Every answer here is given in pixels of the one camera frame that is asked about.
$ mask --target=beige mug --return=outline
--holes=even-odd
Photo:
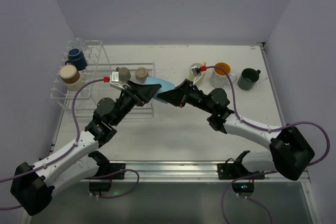
[[[231,67],[228,64],[219,62],[215,66],[223,68],[224,71],[229,75],[232,82],[237,80],[237,76],[231,72]],[[214,88],[222,88],[224,85],[229,84],[229,81],[223,71],[218,68],[214,68],[210,77],[210,84]]]
[[[139,67],[135,70],[135,78],[139,84],[144,84],[148,76],[147,68]]]
[[[59,76],[69,90],[79,90],[84,85],[84,78],[73,65],[66,65],[59,70]]]

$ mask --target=red connector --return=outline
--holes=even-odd
[[[109,82],[110,81],[110,77],[109,76],[105,76],[104,77],[104,82]]]
[[[206,66],[200,66],[199,69],[201,70],[201,72],[204,72],[204,71],[206,71]]]

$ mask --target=gray mug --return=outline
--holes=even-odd
[[[121,82],[128,82],[131,79],[131,73],[130,73],[130,70],[128,68],[117,67],[116,70],[119,72],[119,80]]]
[[[253,68],[244,69],[239,77],[238,86],[243,90],[250,90],[259,80],[260,72],[260,70],[254,70]]]

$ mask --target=black bracket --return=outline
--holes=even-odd
[[[89,157],[92,157],[96,162],[97,165],[99,166],[99,169],[97,173],[95,174],[96,176],[103,176],[103,175],[108,175],[110,173],[117,172],[119,170],[123,170],[126,168],[125,163],[110,163],[109,160],[100,152],[95,151],[91,152]],[[111,177],[106,177],[102,178],[104,182],[89,182],[89,191],[90,192],[101,192],[101,191],[109,191],[111,189],[111,183],[109,182],[110,179],[113,180],[121,180],[124,179],[125,172],[118,173]]]
[[[242,161],[243,158],[249,153],[250,151],[242,152],[233,163],[229,163],[229,158],[225,163],[217,164],[217,173],[219,180],[223,179],[236,179],[241,178],[248,175],[258,174],[260,172],[250,173],[243,165]],[[265,179],[264,175],[255,176],[254,179]]]

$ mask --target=tan mug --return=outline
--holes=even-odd
[[[59,76],[62,78],[65,86],[69,90],[79,90],[84,85],[84,78],[78,72],[75,66],[66,65],[59,70]]]
[[[229,75],[232,82],[237,80],[237,76],[232,73],[231,67],[228,64],[219,62],[215,66],[223,68],[224,71]],[[210,77],[210,84],[214,88],[222,88],[224,85],[229,84],[229,81],[223,71],[218,68],[214,68]]]

